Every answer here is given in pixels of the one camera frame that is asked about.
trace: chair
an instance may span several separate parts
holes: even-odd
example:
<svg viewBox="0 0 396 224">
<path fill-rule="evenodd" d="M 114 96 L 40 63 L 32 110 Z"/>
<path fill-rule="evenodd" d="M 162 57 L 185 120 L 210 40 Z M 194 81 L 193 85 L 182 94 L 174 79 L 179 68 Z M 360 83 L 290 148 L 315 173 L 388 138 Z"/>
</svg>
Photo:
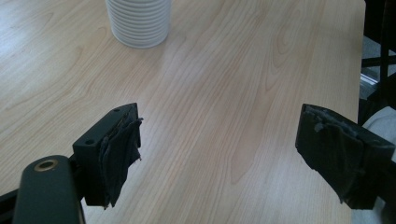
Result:
<svg viewBox="0 0 396 224">
<path fill-rule="evenodd" d="M 381 56 L 363 59 L 361 67 L 380 66 L 380 79 L 368 101 L 360 100 L 359 125 L 385 106 L 396 109 L 396 73 L 388 76 L 389 65 L 396 64 L 396 56 L 389 56 L 390 49 L 396 51 L 396 0 L 365 1 L 364 35 L 380 43 Z"/>
</svg>

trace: wood grain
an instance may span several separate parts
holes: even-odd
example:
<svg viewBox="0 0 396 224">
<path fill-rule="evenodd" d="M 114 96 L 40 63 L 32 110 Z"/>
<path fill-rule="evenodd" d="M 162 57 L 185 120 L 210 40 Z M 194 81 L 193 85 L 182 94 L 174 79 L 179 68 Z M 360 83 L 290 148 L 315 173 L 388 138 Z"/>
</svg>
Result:
<svg viewBox="0 0 396 224">
<path fill-rule="evenodd" d="M 88 223 L 349 223 L 294 147 L 302 103 L 356 120 L 364 3 L 174 0 L 131 49 L 105 1 L 0 1 L 0 194 L 107 111 L 137 102 L 142 161 Z"/>
</svg>

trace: black plastic part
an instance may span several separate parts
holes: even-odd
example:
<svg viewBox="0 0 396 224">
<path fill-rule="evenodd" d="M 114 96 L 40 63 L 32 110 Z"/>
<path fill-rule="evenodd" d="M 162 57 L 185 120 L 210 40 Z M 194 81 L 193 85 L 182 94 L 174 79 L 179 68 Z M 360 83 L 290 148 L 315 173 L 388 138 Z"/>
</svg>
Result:
<svg viewBox="0 0 396 224">
<path fill-rule="evenodd" d="M 25 168 L 13 223 L 85 223 L 68 158 L 50 156 Z"/>
<path fill-rule="evenodd" d="M 140 159 L 137 104 L 123 105 L 108 112 L 74 144 L 77 166 L 82 168 L 87 205 L 107 207 L 116 203 L 128 174 L 128 167 Z"/>
<path fill-rule="evenodd" d="M 0 196 L 0 223 L 8 224 L 12 222 L 17 195 L 18 190 L 15 189 Z"/>
<path fill-rule="evenodd" d="M 341 202 L 373 209 L 382 173 L 392 165 L 392 143 L 330 109 L 303 105 L 296 147 Z"/>
</svg>

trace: white cup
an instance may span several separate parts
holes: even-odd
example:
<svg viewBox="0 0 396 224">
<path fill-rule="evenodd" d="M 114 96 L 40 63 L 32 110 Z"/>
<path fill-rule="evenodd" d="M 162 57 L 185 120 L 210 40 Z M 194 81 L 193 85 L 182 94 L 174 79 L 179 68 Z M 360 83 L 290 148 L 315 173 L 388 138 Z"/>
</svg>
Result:
<svg viewBox="0 0 396 224">
<path fill-rule="evenodd" d="M 113 35 L 126 46 L 147 49 L 168 36 L 171 0 L 106 0 Z"/>
</svg>

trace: wooden table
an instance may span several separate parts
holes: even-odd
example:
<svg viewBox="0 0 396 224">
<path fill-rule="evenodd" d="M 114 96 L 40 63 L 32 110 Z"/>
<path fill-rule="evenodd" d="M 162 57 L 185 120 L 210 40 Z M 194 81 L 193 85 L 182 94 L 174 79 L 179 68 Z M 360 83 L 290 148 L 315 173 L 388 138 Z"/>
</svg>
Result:
<svg viewBox="0 0 396 224">
<path fill-rule="evenodd" d="M 0 194 L 137 102 L 142 161 L 88 223 L 348 223 L 294 147 L 302 103 L 356 120 L 362 0 L 174 0 L 167 39 L 132 49 L 105 1 L 0 2 Z"/>
</svg>

